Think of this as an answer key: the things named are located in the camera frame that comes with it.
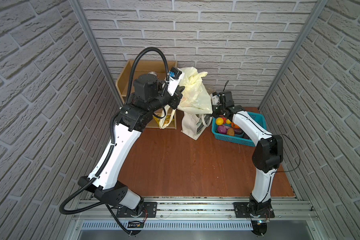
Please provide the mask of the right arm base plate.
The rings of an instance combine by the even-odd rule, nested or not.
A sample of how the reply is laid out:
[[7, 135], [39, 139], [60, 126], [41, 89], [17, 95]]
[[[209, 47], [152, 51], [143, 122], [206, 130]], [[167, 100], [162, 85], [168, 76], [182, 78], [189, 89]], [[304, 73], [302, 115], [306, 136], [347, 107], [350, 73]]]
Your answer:
[[257, 204], [254, 201], [250, 202], [235, 202], [234, 211], [236, 218], [267, 218], [275, 217], [273, 207], [270, 202]]

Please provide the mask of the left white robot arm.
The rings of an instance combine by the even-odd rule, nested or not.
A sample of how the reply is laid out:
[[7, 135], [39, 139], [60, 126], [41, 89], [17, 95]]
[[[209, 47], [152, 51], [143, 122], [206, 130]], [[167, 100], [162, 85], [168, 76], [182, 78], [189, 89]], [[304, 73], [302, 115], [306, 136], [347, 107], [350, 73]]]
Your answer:
[[143, 198], [118, 180], [119, 173], [154, 113], [178, 107], [184, 90], [180, 81], [184, 76], [182, 71], [172, 68], [163, 83], [152, 73], [133, 81], [134, 92], [110, 122], [111, 140], [104, 154], [92, 172], [79, 179], [82, 190], [93, 193], [101, 204], [122, 205], [136, 214], [142, 211]]

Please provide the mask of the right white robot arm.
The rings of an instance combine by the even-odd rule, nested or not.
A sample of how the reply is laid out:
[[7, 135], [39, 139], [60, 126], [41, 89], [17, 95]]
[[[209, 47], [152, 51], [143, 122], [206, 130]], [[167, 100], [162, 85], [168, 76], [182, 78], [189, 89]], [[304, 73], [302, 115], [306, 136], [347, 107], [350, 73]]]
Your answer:
[[230, 91], [211, 94], [213, 117], [232, 121], [255, 145], [252, 156], [256, 168], [255, 185], [247, 206], [253, 218], [273, 218], [271, 188], [275, 173], [283, 161], [283, 139], [258, 124], [241, 106], [235, 105]]

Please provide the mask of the canvas tote bag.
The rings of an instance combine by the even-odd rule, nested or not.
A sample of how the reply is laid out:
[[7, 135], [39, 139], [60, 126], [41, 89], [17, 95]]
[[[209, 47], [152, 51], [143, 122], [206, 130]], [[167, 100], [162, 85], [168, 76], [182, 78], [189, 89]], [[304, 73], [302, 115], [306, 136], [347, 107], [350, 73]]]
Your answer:
[[213, 117], [210, 114], [196, 115], [184, 112], [181, 132], [196, 141], [212, 120]]

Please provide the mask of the thin cream plastic bag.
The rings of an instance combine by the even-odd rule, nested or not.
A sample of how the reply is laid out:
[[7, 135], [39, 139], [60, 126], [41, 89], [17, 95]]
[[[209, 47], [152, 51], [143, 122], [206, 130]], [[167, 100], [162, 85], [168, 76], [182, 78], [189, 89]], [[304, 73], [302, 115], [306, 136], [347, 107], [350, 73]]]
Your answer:
[[178, 86], [184, 86], [182, 92], [183, 97], [178, 106], [178, 110], [189, 114], [207, 115], [213, 112], [211, 97], [208, 94], [204, 84], [203, 77], [207, 76], [207, 72], [198, 72], [194, 67], [180, 68], [185, 73], [184, 78], [180, 81]]

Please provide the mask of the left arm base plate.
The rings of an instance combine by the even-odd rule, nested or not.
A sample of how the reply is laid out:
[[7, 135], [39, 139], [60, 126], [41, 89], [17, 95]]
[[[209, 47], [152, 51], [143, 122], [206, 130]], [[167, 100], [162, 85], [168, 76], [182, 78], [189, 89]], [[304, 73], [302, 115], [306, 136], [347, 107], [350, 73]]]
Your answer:
[[155, 218], [157, 214], [157, 202], [143, 202], [135, 209], [130, 209], [126, 206], [118, 207], [118, 218]]

